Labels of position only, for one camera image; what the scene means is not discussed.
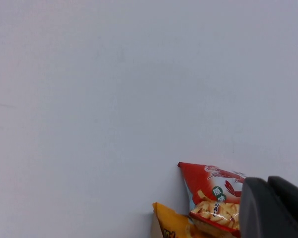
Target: white backdrop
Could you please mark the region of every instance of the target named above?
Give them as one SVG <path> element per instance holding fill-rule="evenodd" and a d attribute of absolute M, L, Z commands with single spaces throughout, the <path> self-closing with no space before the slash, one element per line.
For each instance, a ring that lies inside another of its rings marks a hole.
<path fill-rule="evenodd" d="M 298 185 L 298 0 L 0 0 L 0 238 L 138 238 L 177 163 Z"/>

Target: snack bag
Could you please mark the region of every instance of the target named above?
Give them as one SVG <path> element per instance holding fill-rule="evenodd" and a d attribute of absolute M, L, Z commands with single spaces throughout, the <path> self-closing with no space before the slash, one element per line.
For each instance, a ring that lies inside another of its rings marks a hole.
<path fill-rule="evenodd" d="M 216 166 L 183 162 L 178 166 L 189 194 L 190 217 L 240 236 L 238 214 L 245 175 Z"/>
<path fill-rule="evenodd" d="M 176 214 L 175 211 L 157 202 L 152 206 L 158 217 L 163 238 L 210 238 L 200 232 L 190 218 Z"/>

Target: shrimp illustration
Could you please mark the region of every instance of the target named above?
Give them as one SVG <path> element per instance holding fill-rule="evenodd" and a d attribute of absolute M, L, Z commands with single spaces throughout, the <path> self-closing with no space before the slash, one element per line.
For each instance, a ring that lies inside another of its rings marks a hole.
<path fill-rule="evenodd" d="M 205 166 L 204 170 L 206 172 L 211 173 L 208 179 L 212 177 L 234 179 L 234 183 L 237 183 L 237 182 L 243 183 L 245 180 L 245 175 L 242 173 L 237 173 L 237 172 L 232 173 L 229 171 L 221 170 L 216 166 Z M 225 187 L 230 194 L 234 195 L 235 197 L 241 197 L 242 191 L 235 191 L 232 184 L 227 180 L 225 181 Z"/>

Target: yellow snack bag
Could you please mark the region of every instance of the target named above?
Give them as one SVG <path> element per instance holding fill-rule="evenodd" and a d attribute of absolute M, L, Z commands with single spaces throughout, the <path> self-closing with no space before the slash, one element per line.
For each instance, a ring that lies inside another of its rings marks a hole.
<path fill-rule="evenodd" d="M 152 206 L 159 220 L 163 238 L 210 238 L 200 232 L 190 218 L 179 215 L 157 202 Z"/>

